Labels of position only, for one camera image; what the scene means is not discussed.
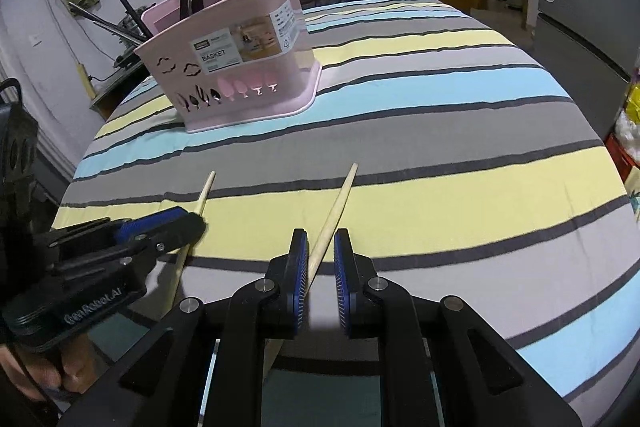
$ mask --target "finger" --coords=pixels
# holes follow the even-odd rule
[[[49,360],[45,359],[41,355],[29,353],[19,347],[16,348],[16,351],[22,360],[22,363],[29,371],[31,378],[33,378],[33,380],[35,380],[39,385],[43,387],[50,387],[52,389],[58,388],[62,385],[62,379],[60,378],[58,370],[51,362],[49,362]],[[7,360],[14,371],[24,375],[20,364],[15,360],[11,352],[9,352]]]
[[[31,399],[42,399],[40,393],[32,386],[27,376],[20,368],[20,364],[9,352],[6,347],[0,348],[0,362],[2,368],[9,376],[10,380],[14,382],[16,387],[20,388]],[[40,355],[34,353],[28,353],[27,351],[17,349],[18,356],[25,365],[31,378],[35,380],[39,385],[43,387],[57,388],[62,384],[60,374],[49,360]]]
[[[93,363],[88,363],[75,375],[65,375],[63,384],[68,391],[84,393],[96,380],[94,365]]]
[[[33,401],[44,401],[45,398],[32,386],[31,382],[20,371],[16,371],[13,367],[4,368],[4,373],[7,375],[11,383],[20,391],[24,396]]]
[[[68,375],[76,375],[88,364],[93,363],[93,347],[86,335],[78,337],[63,344],[62,367]]]

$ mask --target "screw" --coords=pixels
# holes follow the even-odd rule
[[[375,290],[376,292],[379,292],[380,290],[383,290],[387,286],[389,286],[389,283],[383,277],[372,277],[371,279],[369,279],[369,282],[367,284],[369,285],[369,288]]]
[[[255,289],[258,292],[270,292],[275,288],[275,285],[271,279],[259,279],[255,282]]]
[[[199,305],[200,303],[197,299],[194,299],[193,297],[187,297],[186,299],[180,301],[180,311],[184,313],[191,313],[196,311]]]
[[[444,306],[447,310],[451,310],[452,312],[459,312],[462,308],[465,307],[465,303],[461,298],[456,297],[455,295],[450,295],[449,297],[444,299]]]

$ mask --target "yellow package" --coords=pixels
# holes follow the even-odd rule
[[[626,99],[626,115],[633,123],[640,123],[640,84],[631,88]]]

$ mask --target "table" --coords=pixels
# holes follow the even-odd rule
[[[580,110],[529,55],[437,0],[305,17],[323,66],[309,109],[187,134],[148,81],[92,142],[54,225],[193,208],[215,169],[209,228],[182,289],[226,298],[287,251],[293,228],[313,243],[357,162],[340,222],[354,251],[413,295],[468,301],[594,425],[640,359],[640,236]],[[158,263],[148,295],[92,333],[107,356],[158,318],[169,269]],[[347,342],[339,329],[332,274],[329,253],[305,330],[276,362],[374,372],[375,343]]]
[[[149,72],[142,60],[128,68],[120,68],[114,75],[101,84],[102,89],[91,101],[89,107],[107,120],[120,102],[148,76]]]

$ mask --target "basket label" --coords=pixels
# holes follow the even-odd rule
[[[291,1],[269,15],[247,19],[191,41],[205,74],[287,53],[300,34]]]

